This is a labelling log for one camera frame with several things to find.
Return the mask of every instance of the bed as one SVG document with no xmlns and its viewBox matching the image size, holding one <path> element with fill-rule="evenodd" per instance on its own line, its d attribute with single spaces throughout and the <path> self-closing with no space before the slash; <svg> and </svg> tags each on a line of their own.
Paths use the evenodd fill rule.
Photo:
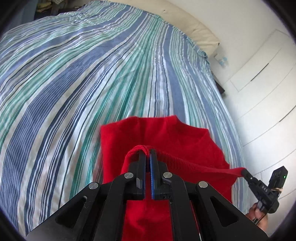
<svg viewBox="0 0 296 241">
<path fill-rule="evenodd" d="M 0 208 L 23 235 L 102 181 L 100 126 L 177 115 L 208 128 L 231 167 L 242 147 L 207 54 L 158 15 L 93 1 L 0 42 Z M 246 183 L 232 199 L 248 210 Z"/>
<path fill-rule="evenodd" d="M 219 39 L 198 19 L 166 0 L 112 0 L 140 8 L 161 16 L 166 22 L 179 28 L 198 47 L 211 56 L 219 45 Z"/>
</svg>

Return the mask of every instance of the black metal bracket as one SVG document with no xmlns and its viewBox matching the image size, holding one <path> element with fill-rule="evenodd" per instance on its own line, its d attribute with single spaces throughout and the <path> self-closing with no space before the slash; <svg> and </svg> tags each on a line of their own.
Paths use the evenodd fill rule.
<svg viewBox="0 0 296 241">
<path fill-rule="evenodd" d="M 268 239 L 259 227 L 209 183 L 184 182 L 179 176 L 170 173 L 164 162 L 157 160 L 155 150 L 150 150 L 149 161 L 140 151 L 139 160 L 131 163 L 128 172 L 116 177 L 111 183 L 87 185 L 32 230 L 27 240 L 121 240 L 126 201 L 145 198 L 147 172 L 151 176 L 152 199 L 170 202 L 174 240 Z"/>
</svg>

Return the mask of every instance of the metal screw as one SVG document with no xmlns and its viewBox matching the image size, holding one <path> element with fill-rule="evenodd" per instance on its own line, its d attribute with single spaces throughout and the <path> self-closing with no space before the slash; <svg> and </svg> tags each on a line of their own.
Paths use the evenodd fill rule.
<svg viewBox="0 0 296 241">
<path fill-rule="evenodd" d="M 127 173 L 124 174 L 124 177 L 125 178 L 132 178 L 133 174 L 131 172 L 127 172 Z"/>
<path fill-rule="evenodd" d="M 206 188 L 206 187 L 207 187 L 207 182 L 205 182 L 205 181 L 200 181 L 200 182 L 198 183 L 198 185 L 199 185 L 201 188 Z"/>
<path fill-rule="evenodd" d="M 90 183 L 89 189 L 96 189 L 99 185 L 97 183 Z"/>
<path fill-rule="evenodd" d="M 170 177 L 173 176 L 173 174 L 171 174 L 170 172 L 165 172 L 165 173 L 163 174 L 163 176 L 164 176 L 165 178 L 170 178 Z"/>
</svg>

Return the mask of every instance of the striped duvet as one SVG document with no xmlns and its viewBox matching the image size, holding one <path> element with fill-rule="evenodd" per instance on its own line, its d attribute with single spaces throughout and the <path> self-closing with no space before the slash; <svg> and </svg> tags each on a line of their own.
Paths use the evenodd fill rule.
<svg viewBox="0 0 296 241">
<path fill-rule="evenodd" d="M 237 132 L 206 54 L 161 17 L 108 1 L 16 27 L 0 42 L 0 208 L 23 235 L 102 181 L 100 126 L 177 115 L 231 167 Z M 243 180 L 233 202 L 248 207 Z"/>
</svg>

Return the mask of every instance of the pillow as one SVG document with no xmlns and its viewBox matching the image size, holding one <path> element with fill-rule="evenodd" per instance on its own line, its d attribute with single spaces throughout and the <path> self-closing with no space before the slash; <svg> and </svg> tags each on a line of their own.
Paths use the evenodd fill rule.
<svg viewBox="0 0 296 241">
<path fill-rule="evenodd" d="M 112 0 L 161 16 L 189 36 L 208 56 L 219 45 L 219 39 L 200 21 L 166 0 Z"/>
</svg>

